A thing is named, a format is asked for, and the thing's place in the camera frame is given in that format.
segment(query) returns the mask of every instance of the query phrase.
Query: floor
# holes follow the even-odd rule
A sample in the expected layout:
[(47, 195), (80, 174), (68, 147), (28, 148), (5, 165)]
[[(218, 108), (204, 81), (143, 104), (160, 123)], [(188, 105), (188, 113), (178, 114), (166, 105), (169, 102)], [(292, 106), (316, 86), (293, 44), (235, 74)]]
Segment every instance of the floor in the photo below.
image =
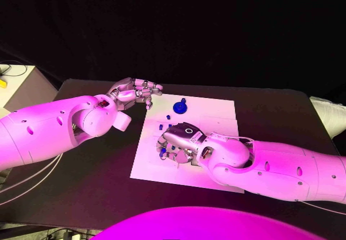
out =
[[(8, 229), (8, 228), (15, 228), (15, 227), (21, 227), (22, 225), (19, 224), (5, 224), (0, 229)], [(57, 230), (59, 230), (61, 228), (54, 228), (51, 230), (47, 230), (47, 231), (41, 231), (41, 232), (36, 232), (36, 233), (32, 233), (32, 234), (28, 234), (28, 235), (22, 235), (22, 236), (16, 236), (16, 237), (12, 237), (12, 238), (8, 238), (8, 240), (47, 240), (47, 236), (49, 235), (49, 233), (55, 232)], [(74, 229), (83, 233), (90, 233), (90, 234), (94, 234), (97, 235), (101, 231), (100, 230), (87, 230), (87, 229)], [(64, 233), (65, 233), (65, 230), (62, 231), (58, 231), (52, 236), (52, 240), (61, 240), (64, 238)], [(83, 235), (83, 240), (90, 240), (93, 238), (93, 236), (87, 236), (85, 234)]]

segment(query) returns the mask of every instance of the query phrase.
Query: white cable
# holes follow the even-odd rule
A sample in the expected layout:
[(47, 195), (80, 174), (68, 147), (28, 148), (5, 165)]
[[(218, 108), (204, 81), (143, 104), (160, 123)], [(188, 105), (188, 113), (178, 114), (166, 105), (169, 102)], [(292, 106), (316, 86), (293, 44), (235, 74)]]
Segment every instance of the white cable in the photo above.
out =
[(0, 190), (0, 193), (3, 193), (5, 191), (8, 191), (9, 189), (15, 188), (18, 185), (21, 185), (22, 183), (25, 183), (28, 180), (31, 180), (35, 176), (38, 176), (47, 169), (48, 167), (54, 164), (54, 162), (57, 161), (57, 159), (59, 158), (61, 155), (58, 155), (54, 159), (54, 161), (42, 168), (41, 171), (38, 171), (31, 177), (28, 177), (23, 181), (21, 181), (19, 183), (16, 183), (15, 185), (9, 186), (6, 189)]
[(44, 182), (44, 180), (48, 178), (48, 176), (51, 175), (52, 171), (55, 170), (57, 165), (58, 165), (58, 163), (59, 163), (59, 161), (61, 161), (61, 159), (62, 159), (62, 155), (64, 155), (64, 154), (61, 154), (61, 155), (57, 156), (57, 157), (59, 157), (59, 158), (58, 158), (58, 161), (57, 161), (57, 163), (55, 163), (55, 165), (54, 165), (49, 173), (48, 173), (47, 176), (44, 177), (44, 179), (36, 183), (36, 185), (35, 185), (29, 190), (26, 190), (21, 195), (18, 195), (16, 197), (13, 197), (10, 200), (2, 202), (2, 203), (0, 203), (0, 206), (5, 205), (5, 204), (8, 204), (10, 201), (13, 201), (15, 199), (18, 199), (19, 197), (22, 197), (28, 192), (31, 192), (31, 191), (38, 187), (38, 185)]
[(300, 201), (300, 202), (305, 203), (305, 204), (307, 204), (307, 205), (310, 205), (310, 206), (313, 206), (313, 207), (316, 207), (316, 208), (319, 208), (319, 209), (323, 209), (323, 210), (326, 210), (326, 211), (329, 211), (329, 212), (332, 212), (332, 213), (346, 215), (345, 212), (339, 212), (339, 211), (333, 211), (333, 210), (331, 210), (331, 209), (326, 209), (326, 208), (323, 208), (323, 207), (320, 207), (320, 206), (316, 206), (316, 205), (307, 203), (306, 201)]

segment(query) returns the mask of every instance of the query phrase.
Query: yellow object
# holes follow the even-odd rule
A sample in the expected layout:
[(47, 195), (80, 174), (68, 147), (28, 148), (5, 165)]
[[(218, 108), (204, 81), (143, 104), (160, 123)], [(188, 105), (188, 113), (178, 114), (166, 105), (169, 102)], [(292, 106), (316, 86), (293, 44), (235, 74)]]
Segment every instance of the yellow object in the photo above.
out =
[(8, 83), (0, 79), (0, 88), (6, 89), (6, 87), (8, 87)]

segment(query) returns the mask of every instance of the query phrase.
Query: robotic hand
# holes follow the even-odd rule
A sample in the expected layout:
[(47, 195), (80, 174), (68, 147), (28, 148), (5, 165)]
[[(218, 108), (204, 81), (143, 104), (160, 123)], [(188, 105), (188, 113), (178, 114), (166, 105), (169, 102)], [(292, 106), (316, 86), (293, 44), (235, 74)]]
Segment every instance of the robotic hand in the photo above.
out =
[(168, 128), (156, 148), (162, 160), (169, 158), (183, 164), (196, 159), (221, 185), (286, 201), (346, 204), (346, 157), (215, 132), (205, 135), (186, 122)]
[(74, 97), (10, 113), (0, 119), (0, 171), (51, 159), (113, 126), (126, 131), (132, 118), (121, 110), (136, 102), (150, 109), (152, 94), (162, 95), (162, 90), (162, 85), (129, 77), (106, 95)]

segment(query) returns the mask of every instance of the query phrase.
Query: black cable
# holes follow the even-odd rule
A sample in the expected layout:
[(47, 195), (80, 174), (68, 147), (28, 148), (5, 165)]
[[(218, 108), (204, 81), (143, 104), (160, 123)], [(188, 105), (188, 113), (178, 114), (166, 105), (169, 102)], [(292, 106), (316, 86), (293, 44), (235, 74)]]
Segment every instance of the black cable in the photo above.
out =
[[(23, 66), (25, 66), (25, 71), (23, 71), (23, 73), (21, 73), (19, 75), (8, 75), (8, 74), (5, 74), (5, 73), (12, 69), (12, 65), (8, 64), (8, 63), (5, 63), (5, 62), (16, 62), (16, 63), (19, 63), (21, 65), (23, 65)], [(23, 74), (28, 72), (28, 66), (26, 66), (21, 61), (16, 61), (16, 60), (5, 60), (5, 61), (0, 61), (0, 64), (5, 64), (5, 65), (9, 66), (5, 71), (0, 71), (0, 76), (18, 77), (18, 76), (23, 75)]]
[(61, 229), (58, 229), (57, 231), (54, 231), (52, 233), (49, 233), (41, 240), (48, 240), (48, 239), (49, 239), (49, 236), (52, 236), (57, 232), (59, 232), (59, 231), (62, 231), (62, 230), (68, 230), (68, 231), (71, 231), (71, 232), (74, 232), (74, 233), (77, 233), (77, 234), (85, 234), (85, 235), (90, 235), (90, 236), (97, 236), (97, 235), (94, 235), (94, 234), (91, 234), (91, 233), (84, 233), (84, 232), (81, 232), (81, 231), (72, 230), (71, 228), (61, 228)]

